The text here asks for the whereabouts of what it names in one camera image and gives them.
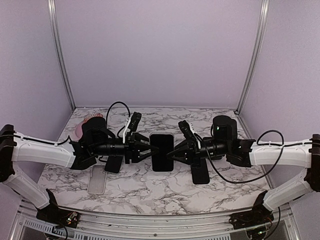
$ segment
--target white marble surface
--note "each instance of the white marble surface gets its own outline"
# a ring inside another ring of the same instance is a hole
[[[60,139],[68,135],[74,138],[75,127],[88,113],[99,112],[105,117],[107,110],[76,109]],[[142,113],[139,133],[145,136],[154,132],[172,133],[175,144],[184,139],[178,128],[181,120],[193,123],[198,134],[207,137],[215,116],[236,117],[232,111],[223,109],[133,107],[130,110]],[[125,108],[113,108],[108,120],[109,129],[117,133],[126,119]],[[239,123],[238,134],[240,138],[246,138]],[[251,207],[258,194],[269,189],[265,178],[248,184],[227,183],[209,163],[207,165],[210,183],[205,185],[194,185],[190,166],[180,162],[174,163],[172,172],[153,172],[151,158],[132,164],[124,164],[123,161],[119,174],[107,174],[104,195],[87,193],[92,167],[79,171],[48,164],[38,183],[53,191],[60,206],[131,215],[189,215],[241,209]],[[224,158],[215,161],[215,165],[221,174],[234,181],[249,180],[263,174],[260,167],[240,168],[232,166]]]

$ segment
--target black rectangular object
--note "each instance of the black rectangular object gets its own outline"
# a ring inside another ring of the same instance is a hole
[[[200,165],[191,165],[192,182],[195,185],[210,183],[208,166],[206,159],[200,160]]]
[[[109,156],[104,170],[107,173],[118,174],[120,172],[123,159],[123,156]]]
[[[174,144],[174,136],[171,134],[150,135],[150,145],[159,148],[159,153],[151,157],[154,172],[171,172],[174,169],[174,161],[167,158],[167,154],[174,150]]]

